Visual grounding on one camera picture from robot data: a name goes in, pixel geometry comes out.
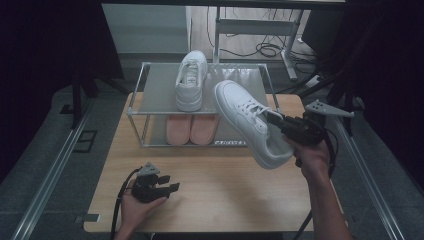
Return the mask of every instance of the metal rail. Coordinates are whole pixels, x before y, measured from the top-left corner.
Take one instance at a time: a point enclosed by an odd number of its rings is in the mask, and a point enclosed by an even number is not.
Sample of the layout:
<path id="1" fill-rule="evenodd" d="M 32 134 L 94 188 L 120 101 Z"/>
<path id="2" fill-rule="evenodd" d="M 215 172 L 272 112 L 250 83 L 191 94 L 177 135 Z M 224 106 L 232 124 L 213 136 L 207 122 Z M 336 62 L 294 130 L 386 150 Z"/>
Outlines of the metal rail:
<path id="1" fill-rule="evenodd" d="M 334 120 L 340 134 L 343 137 L 343 141 L 345 142 L 346 147 L 348 148 L 349 153 L 351 154 L 354 163 L 359 170 L 359 175 L 361 176 L 365 188 L 367 189 L 368 194 L 373 201 L 378 214 L 380 215 L 380 218 L 387 230 L 390 239 L 405 239 L 392 210 L 390 209 L 389 205 L 381 194 L 380 189 L 374 181 L 374 178 L 372 177 L 372 174 L 368 169 L 367 164 L 361 155 L 361 152 L 356 146 L 354 139 L 347 134 L 339 118 L 334 118 Z"/>
<path id="2" fill-rule="evenodd" d="M 68 162 L 69 156 L 74 149 L 75 143 L 78 141 L 78 137 L 81 134 L 82 129 L 87 122 L 88 115 L 94 105 L 94 99 L 87 99 L 87 103 L 84 106 L 83 114 L 80 122 L 77 126 L 70 132 L 68 138 L 66 139 L 65 144 L 60 150 L 58 156 L 53 162 L 50 170 L 47 172 L 44 177 L 43 182 L 37 190 L 34 198 L 31 201 L 31 204 L 27 208 L 24 216 L 21 219 L 18 227 L 15 230 L 12 238 L 15 239 L 29 239 L 34 230 L 35 225 L 37 224 L 44 207 L 47 204 L 47 201 L 50 198 L 53 189 L 56 186 L 57 181 L 59 180 L 62 171 Z"/>

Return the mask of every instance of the black curtain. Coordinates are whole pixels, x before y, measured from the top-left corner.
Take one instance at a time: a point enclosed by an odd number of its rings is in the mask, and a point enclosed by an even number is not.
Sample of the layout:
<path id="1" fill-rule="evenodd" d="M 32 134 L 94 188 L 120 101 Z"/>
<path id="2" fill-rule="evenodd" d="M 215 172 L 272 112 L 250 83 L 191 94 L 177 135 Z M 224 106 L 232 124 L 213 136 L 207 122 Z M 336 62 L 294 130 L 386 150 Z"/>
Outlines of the black curtain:
<path id="1" fill-rule="evenodd" d="M 123 74 L 98 1 L 3 1 L 0 24 L 2 181 L 77 69 L 88 86 Z"/>

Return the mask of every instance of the wooden board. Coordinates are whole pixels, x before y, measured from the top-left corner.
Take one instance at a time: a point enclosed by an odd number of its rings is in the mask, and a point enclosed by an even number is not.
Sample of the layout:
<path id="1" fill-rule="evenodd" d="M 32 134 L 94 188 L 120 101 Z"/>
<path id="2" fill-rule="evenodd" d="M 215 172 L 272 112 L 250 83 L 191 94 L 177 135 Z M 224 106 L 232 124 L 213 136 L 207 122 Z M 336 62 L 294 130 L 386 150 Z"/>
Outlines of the wooden board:
<path id="1" fill-rule="evenodd" d="M 271 95 L 267 95 L 274 106 Z M 296 95 L 278 95 L 282 111 L 301 116 Z M 178 192 L 152 212 L 143 232 L 267 232 L 297 231 L 310 210 L 309 193 L 294 158 L 274 170 L 262 169 L 248 148 L 141 148 L 123 110 L 86 222 L 89 232 L 109 232 L 116 196 L 128 174 L 147 162 L 181 183 Z M 137 124 L 144 117 L 137 116 Z"/>

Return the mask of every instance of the glass shelf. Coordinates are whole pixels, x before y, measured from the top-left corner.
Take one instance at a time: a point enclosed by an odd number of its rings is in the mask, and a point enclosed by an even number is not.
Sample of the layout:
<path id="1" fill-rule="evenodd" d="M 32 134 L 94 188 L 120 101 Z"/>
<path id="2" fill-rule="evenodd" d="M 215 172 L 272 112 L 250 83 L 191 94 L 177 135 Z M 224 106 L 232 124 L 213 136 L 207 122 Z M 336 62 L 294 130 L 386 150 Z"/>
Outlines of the glass shelf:
<path id="1" fill-rule="evenodd" d="M 202 106 L 195 112 L 179 111 L 175 82 L 179 63 L 143 63 L 128 108 L 128 118 L 142 147 L 174 147 L 166 142 L 166 121 L 171 114 L 218 114 L 212 90 L 223 80 L 243 86 L 260 103 L 268 105 L 263 80 L 269 79 L 265 64 L 210 63 L 203 85 Z M 182 146 L 205 146 L 188 142 Z M 243 138 L 225 121 L 220 121 L 215 139 L 207 146 L 245 147 Z"/>

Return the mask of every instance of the hand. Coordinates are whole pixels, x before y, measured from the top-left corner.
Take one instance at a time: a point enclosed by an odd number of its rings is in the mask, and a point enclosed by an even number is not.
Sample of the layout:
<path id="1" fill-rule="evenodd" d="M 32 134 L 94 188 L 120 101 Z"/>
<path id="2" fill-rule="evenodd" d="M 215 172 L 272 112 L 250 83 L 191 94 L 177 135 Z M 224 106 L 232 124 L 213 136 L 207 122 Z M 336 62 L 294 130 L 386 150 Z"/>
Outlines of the hand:
<path id="1" fill-rule="evenodd" d="M 128 239 L 128 237 L 146 220 L 150 211 L 162 205 L 167 198 L 162 197 L 150 203 L 141 203 L 131 194 L 134 180 L 128 184 L 121 202 L 121 227 L 115 239 Z"/>
<path id="2" fill-rule="evenodd" d="M 284 140 L 295 148 L 294 156 L 302 160 L 302 174 L 307 181 L 328 177 L 329 152 L 324 140 L 316 146 L 303 146 L 286 136 Z"/>

